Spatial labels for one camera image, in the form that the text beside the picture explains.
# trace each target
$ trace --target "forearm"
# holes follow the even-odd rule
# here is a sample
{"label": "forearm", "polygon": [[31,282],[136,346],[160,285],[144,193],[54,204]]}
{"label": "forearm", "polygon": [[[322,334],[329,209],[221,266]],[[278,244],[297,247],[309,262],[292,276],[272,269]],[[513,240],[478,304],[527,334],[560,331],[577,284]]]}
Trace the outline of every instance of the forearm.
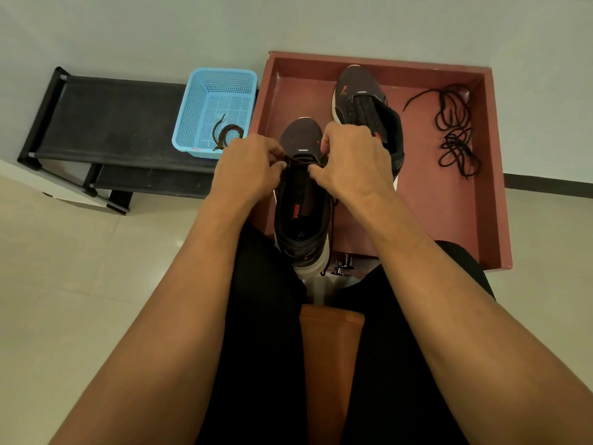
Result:
{"label": "forearm", "polygon": [[437,385],[474,443],[591,443],[593,396],[428,238],[403,202],[362,222]]}
{"label": "forearm", "polygon": [[192,443],[224,335],[242,215],[206,199],[157,289],[52,443]]}

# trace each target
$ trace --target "wooden tray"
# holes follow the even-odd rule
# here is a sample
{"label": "wooden tray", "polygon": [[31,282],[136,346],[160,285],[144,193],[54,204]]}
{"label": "wooden tray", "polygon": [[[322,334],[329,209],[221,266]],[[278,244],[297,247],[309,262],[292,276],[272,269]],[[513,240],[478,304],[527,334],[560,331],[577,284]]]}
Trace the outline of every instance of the wooden tray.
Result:
{"label": "wooden tray", "polygon": [[[373,73],[389,106],[402,118],[406,158],[397,193],[428,234],[462,245],[486,270],[510,269],[511,243],[490,68],[272,51],[249,133],[279,139],[290,122],[304,116],[324,128],[332,120],[336,80],[350,64],[363,65]],[[444,136],[434,125],[438,95],[422,96],[402,112],[406,101],[422,90],[452,83],[466,84],[474,95],[472,148],[482,169],[469,180],[455,166],[438,165]],[[273,197],[269,197],[250,217],[269,236],[273,236],[274,209]],[[343,204],[336,209],[333,250],[376,256],[366,232]]]}

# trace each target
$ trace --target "black sneaker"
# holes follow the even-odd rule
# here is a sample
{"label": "black sneaker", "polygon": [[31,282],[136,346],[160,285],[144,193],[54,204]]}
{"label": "black sneaker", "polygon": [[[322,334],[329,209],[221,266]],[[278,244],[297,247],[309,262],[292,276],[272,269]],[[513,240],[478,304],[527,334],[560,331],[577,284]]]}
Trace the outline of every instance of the black sneaker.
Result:
{"label": "black sneaker", "polygon": [[364,125],[381,139],[391,154],[394,186],[404,163],[404,138],[400,116],[387,105],[387,97],[364,67],[351,65],[336,83],[331,113],[341,125]]}
{"label": "black sneaker", "polygon": [[307,170],[309,164],[324,161],[322,137],[322,129],[310,117],[293,121],[280,137],[288,166],[275,192],[274,231],[280,251],[290,257],[301,279],[321,273],[330,257],[331,196]]}

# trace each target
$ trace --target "tiled floor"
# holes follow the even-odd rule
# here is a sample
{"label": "tiled floor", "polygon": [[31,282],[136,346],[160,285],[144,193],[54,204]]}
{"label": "tiled floor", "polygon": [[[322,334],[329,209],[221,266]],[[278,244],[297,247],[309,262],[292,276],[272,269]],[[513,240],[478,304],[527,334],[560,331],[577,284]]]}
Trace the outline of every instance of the tiled floor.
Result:
{"label": "tiled floor", "polygon": [[[497,298],[593,388],[593,200],[509,190]],[[45,444],[182,245],[200,202],[121,217],[0,177],[0,443]]]}

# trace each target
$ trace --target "plastic basket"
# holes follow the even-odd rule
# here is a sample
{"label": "plastic basket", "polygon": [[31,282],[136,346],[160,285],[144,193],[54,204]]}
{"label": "plastic basket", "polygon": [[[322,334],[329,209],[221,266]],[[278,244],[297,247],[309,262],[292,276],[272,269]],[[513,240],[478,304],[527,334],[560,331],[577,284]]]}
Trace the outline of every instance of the plastic basket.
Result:
{"label": "plastic basket", "polygon": [[[251,70],[197,69],[189,77],[182,105],[179,109],[173,146],[197,158],[219,159],[222,150],[216,149],[212,129],[224,115],[217,127],[216,137],[226,125],[243,128],[247,136],[251,114],[256,99],[257,75]],[[230,131],[226,141],[230,143],[239,133]]]}

